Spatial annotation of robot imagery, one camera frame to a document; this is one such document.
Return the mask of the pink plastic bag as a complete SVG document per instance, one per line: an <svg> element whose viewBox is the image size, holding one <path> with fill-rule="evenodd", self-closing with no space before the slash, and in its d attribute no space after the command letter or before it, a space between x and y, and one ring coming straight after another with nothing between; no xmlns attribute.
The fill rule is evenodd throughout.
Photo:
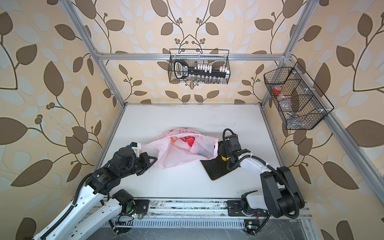
<svg viewBox="0 0 384 240"><path fill-rule="evenodd" d="M192 147L187 143L187 136L195 137ZM218 146L218 138L202 135L193 129L178 128L167 131L155 141L143 145L140 152L157 154L158 160L154 167L164 170L194 161L215 159L218 156Z"/></svg>

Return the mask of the red fake strawberry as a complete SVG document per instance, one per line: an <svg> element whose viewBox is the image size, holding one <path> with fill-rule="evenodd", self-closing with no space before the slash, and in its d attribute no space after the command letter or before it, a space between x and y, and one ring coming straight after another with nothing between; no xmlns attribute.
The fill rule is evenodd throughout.
<svg viewBox="0 0 384 240"><path fill-rule="evenodd" d="M187 143L188 143L189 147L192 147L194 145L194 142L195 142L195 137L187 136Z"/></svg>

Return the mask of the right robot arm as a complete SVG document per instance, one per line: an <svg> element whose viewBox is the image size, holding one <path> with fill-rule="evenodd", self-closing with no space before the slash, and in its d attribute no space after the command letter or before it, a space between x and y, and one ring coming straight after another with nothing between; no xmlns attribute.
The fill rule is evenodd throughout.
<svg viewBox="0 0 384 240"><path fill-rule="evenodd" d="M271 217L287 217L297 219L305 201L296 180L288 167L273 167L260 157L243 149L238 135L231 129L224 129L223 143L218 154L226 161L227 170L232 172L243 168L260 177L262 191L250 191L241 196L240 205L245 216L260 216L260 211L266 211L267 216L262 223L247 224L245 232L256 236Z"/></svg>

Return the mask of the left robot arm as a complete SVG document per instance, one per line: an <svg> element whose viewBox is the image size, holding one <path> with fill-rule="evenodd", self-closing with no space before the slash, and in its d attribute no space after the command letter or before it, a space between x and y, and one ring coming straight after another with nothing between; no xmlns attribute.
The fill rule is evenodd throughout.
<svg viewBox="0 0 384 240"><path fill-rule="evenodd" d="M34 240L86 240L117 216L142 217L149 208L148 200L135 200L121 189L104 202L110 191L129 176L141 176L157 161L139 147L126 146L114 153L104 166L86 175L73 200Z"/></svg>

